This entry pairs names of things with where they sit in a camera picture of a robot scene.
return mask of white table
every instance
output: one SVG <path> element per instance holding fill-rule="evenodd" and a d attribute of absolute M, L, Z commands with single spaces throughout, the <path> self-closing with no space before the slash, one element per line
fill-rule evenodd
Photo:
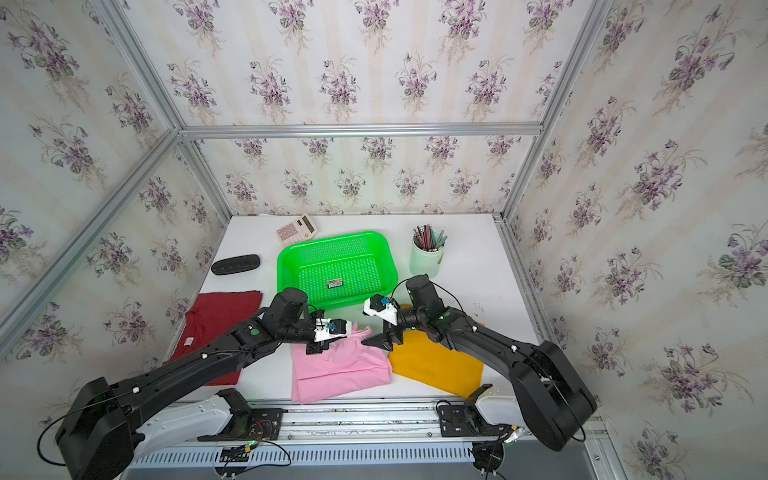
<path fill-rule="evenodd" d="M 445 230 L 449 238 L 435 282 L 456 295 L 465 311 L 488 328 L 523 342 L 538 343 L 490 214 L 339 215 L 315 216 L 313 219 L 318 228 L 316 238 L 369 230 L 384 235 L 389 241 L 400 280 L 412 276 L 409 261 L 413 227 L 429 223 L 437 231 Z M 209 272 L 200 292 L 259 290 L 263 294 L 261 306 L 269 306 L 276 294 L 277 256 L 283 249 L 275 231 L 288 221 L 290 219 L 286 217 L 232 218 L 214 261 L 256 253 L 261 258 L 261 265 L 250 272 L 233 275 L 216 276 Z M 456 306 L 449 295 L 440 294 L 446 305 Z M 398 288 L 395 298 L 401 303 L 409 300 L 405 284 Z M 333 310 L 329 316 L 355 321 L 360 329 L 371 326 L 374 333 L 381 332 L 382 320 L 364 316 L 362 305 Z M 292 374 L 290 346 L 283 345 L 273 355 L 245 368 L 240 374 L 237 389 L 249 400 L 290 399 Z M 483 382 L 511 388 L 506 379 L 487 366 L 483 371 Z M 206 399 L 220 389 L 220 386 L 202 387 L 183 400 Z M 344 397 L 434 399 L 446 395 L 449 394 L 442 390 L 394 375 L 391 385 L 353 392 Z"/>

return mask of pink shirt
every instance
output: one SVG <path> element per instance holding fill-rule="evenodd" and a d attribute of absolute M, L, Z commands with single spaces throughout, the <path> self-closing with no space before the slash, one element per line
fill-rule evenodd
<path fill-rule="evenodd" d="M 349 336 L 319 355 L 307 355 L 305 345 L 293 344 L 291 399 L 312 403 L 392 383 L 392 365 L 384 351 L 360 343 L 370 336 L 371 327 L 358 332 L 355 323 Z"/>

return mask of yellow cloth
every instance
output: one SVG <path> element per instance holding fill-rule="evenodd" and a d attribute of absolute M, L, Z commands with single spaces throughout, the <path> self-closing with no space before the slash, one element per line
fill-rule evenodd
<path fill-rule="evenodd" d="M 408 330 L 389 354 L 392 372 L 467 398 L 480 386 L 483 364 L 466 353 L 432 343 L 427 334 Z"/>

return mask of green plastic basket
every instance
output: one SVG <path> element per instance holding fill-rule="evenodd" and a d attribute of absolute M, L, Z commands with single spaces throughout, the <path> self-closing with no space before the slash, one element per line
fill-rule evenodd
<path fill-rule="evenodd" d="M 287 247 L 277 257 L 277 291 L 301 289 L 318 309 L 362 304 L 397 285 L 389 243 L 377 232 L 351 233 Z"/>

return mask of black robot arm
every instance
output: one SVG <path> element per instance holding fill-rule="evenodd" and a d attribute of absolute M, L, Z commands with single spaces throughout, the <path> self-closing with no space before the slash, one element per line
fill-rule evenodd
<path fill-rule="evenodd" d="M 384 321 L 384 333 L 363 343 L 392 350 L 393 343 L 402 345 L 403 330 L 416 328 L 435 343 L 475 357 L 509 380 L 525 425 L 555 451 L 597 409 L 589 389 L 554 343 L 519 342 L 485 328 L 461 310 L 446 308 L 426 275 L 408 279 L 406 289 L 413 306 L 397 308 L 397 324 Z M 375 310 L 382 308 L 381 300 L 372 299 Z"/>
<path fill-rule="evenodd" d="M 70 476 L 116 477 L 134 460 L 134 449 L 144 441 L 137 430 L 147 420 L 198 387 L 274 353 L 281 343 L 306 343 L 307 353 L 328 349 L 346 333 L 346 322 L 331 320 L 326 331 L 332 326 L 333 338 L 318 342 L 323 313 L 310 313 L 306 294 L 288 288 L 269 307 L 178 360 L 113 384 L 104 377 L 87 383 L 55 436 Z"/>

